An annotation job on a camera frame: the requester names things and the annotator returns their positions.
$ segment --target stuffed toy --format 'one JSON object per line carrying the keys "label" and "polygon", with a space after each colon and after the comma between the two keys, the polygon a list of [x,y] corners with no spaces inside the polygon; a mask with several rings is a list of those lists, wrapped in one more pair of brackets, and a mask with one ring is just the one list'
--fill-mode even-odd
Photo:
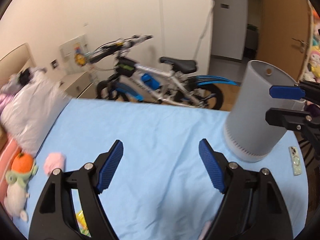
{"label": "stuffed toy", "polygon": [[318,46],[311,48],[310,61],[312,67],[317,67],[320,64],[320,50]]}
{"label": "stuffed toy", "polygon": [[8,185],[7,196],[4,198],[4,207],[8,214],[28,222],[28,214],[24,210],[24,206],[29,196],[26,189],[22,188],[17,181]]}
{"label": "stuffed toy", "polygon": [[320,21],[316,20],[314,23],[314,33],[313,33],[313,46],[319,46],[320,41],[320,35],[319,35],[319,29],[320,29]]}
{"label": "stuffed toy", "polygon": [[5,179],[9,185],[17,182],[25,189],[31,176],[35,176],[37,171],[36,160],[30,154],[19,153],[13,160],[11,170],[6,172]]}
{"label": "stuffed toy", "polygon": [[0,89],[0,92],[7,95],[17,94],[26,84],[30,82],[36,71],[47,72],[45,68],[26,68],[18,74],[13,74],[9,78],[9,82]]}
{"label": "stuffed toy", "polygon": [[56,168],[64,170],[65,157],[62,153],[50,153],[44,162],[44,173],[50,176]]}

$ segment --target blue gripper pad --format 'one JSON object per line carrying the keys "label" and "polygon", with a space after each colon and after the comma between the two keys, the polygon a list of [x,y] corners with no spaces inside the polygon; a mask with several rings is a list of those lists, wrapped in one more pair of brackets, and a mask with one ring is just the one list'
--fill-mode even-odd
{"label": "blue gripper pad", "polygon": [[213,156],[214,150],[212,150],[206,139],[202,139],[199,142],[199,155],[202,162],[209,174],[213,186],[221,193],[224,192],[226,186],[224,184],[224,172],[222,171],[219,163]]}
{"label": "blue gripper pad", "polygon": [[272,86],[269,89],[272,98],[300,100],[306,96],[300,87]]}
{"label": "blue gripper pad", "polygon": [[108,159],[99,172],[99,181],[96,186],[96,189],[99,191],[99,193],[102,193],[103,190],[109,187],[122,156],[123,143],[118,141],[118,143],[111,149]]}

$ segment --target plush toy pile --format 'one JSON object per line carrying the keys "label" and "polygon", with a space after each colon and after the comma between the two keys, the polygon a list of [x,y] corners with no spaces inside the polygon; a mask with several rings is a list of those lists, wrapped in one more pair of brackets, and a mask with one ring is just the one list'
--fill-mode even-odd
{"label": "plush toy pile", "polygon": [[28,222],[28,214],[24,210],[29,197],[27,185],[37,171],[36,160],[30,154],[21,152],[13,160],[11,170],[5,174],[8,190],[4,198],[4,207],[9,215],[20,217],[25,222]]}

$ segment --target wall switch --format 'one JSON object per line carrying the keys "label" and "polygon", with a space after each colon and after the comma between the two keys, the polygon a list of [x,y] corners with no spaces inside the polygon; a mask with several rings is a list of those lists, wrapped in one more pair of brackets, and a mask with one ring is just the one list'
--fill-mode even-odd
{"label": "wall switch", "polygon": [[229,9],[230,6],[228,4],[220,4],[221,8]]}
{"label": "wall switch", "polygon": [[59,66],[58,61],[55,59],[54,61],[51,62],[52,68],[55,69],[56,67]]}

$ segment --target bicycle bag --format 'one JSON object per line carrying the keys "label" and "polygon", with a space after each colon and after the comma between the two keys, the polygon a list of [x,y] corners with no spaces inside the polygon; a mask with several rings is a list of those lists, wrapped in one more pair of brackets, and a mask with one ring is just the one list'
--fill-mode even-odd
{"label": "bicycle bag", "polygon": [[135,67],[136,63],[137,62],[135,62],[132,59],[122,57],[119,59],[119,62],[116,65],[116,71],[120,75],[124,75],[126,77],[131,77],[133,75],[134,71],[136,70],[136,67]]}
{"label": "bicycle bag", "polygon": [[141,77],[141,80],[153,90],[157,90],[160,87],[160,83],[147,73]]}

